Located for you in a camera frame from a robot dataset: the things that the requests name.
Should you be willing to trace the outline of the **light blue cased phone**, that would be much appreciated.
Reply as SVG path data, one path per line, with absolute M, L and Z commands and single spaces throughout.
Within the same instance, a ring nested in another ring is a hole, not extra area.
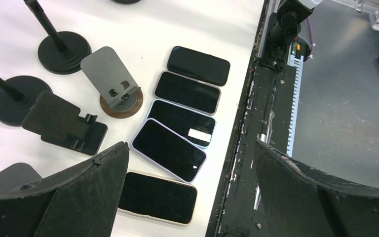
M 208 115 L 162 99 L 155 99 L 147 114 L 193 144 L 207 148 L 212 140 L 216 120 Z

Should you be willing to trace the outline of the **lilac cased phone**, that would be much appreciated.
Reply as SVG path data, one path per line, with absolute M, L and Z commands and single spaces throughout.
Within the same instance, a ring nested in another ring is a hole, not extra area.
M 207 158 L 201 148 L 153 118 L 143 123 L 132 148 L 185 183 L 195 180 Z

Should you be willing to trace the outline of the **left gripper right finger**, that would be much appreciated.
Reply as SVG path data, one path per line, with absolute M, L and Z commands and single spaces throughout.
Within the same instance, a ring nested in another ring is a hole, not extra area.
M 262 204 L 273 237 L 379 237 L 379 188 L 323 172 L 258 141 Z

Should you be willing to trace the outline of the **dark phone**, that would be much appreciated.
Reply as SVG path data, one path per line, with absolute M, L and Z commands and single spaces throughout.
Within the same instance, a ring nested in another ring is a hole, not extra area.
M 186 77 L 224 86 L 227 83 L 230 62 L 193 49 L 175 46 L 170 53 L 167 69 Z

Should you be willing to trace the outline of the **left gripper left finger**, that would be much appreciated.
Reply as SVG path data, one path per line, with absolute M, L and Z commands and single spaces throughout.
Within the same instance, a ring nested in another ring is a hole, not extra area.
M 97 155 L 11 191 L 0 191 L 0 237 L 108 237 L 112 233 L 129 147 Z

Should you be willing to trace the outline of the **white cased phone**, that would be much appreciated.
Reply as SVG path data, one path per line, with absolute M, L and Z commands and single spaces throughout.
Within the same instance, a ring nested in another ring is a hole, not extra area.
M 164 71 L 155 86 L 154 95 L 213 115 L 217 111 L 221 91 L 215 86 L 170 71 Z

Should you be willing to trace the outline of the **black round clamp stand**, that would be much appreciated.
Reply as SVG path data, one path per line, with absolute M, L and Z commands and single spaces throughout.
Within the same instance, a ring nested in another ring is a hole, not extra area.
M 33 76 L 0 78 L 0 122 L 9 126 L 21 126 L 38 96 L 51 92 L 51 87 Z

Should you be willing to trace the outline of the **cream cased phone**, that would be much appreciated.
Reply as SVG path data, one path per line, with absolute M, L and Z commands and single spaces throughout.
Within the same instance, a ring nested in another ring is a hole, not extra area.
M 187 225 L 192 221 L 195 187 L 136 172 L 125 177 L 118 208 L 140 216 Z

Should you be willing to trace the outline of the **black folding phone stand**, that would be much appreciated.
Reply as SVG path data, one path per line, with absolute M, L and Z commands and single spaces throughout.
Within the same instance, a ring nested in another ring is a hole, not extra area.
M 40 135 L 42 141 L 86 155 L 97 154 L 108 127 L 98 116 L 86 114 L 67 100 L 42 92 L 22 122 L 22 128 Z

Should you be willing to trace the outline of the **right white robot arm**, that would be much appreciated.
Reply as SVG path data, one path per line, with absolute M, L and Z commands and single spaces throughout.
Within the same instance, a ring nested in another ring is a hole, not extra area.
M 266 31 L 261 64 L 264 68 L 285 72 L 290 45 L 301 31 L 301 23 L 321 3 L 320 0 L 281 0 L 271 14 Z

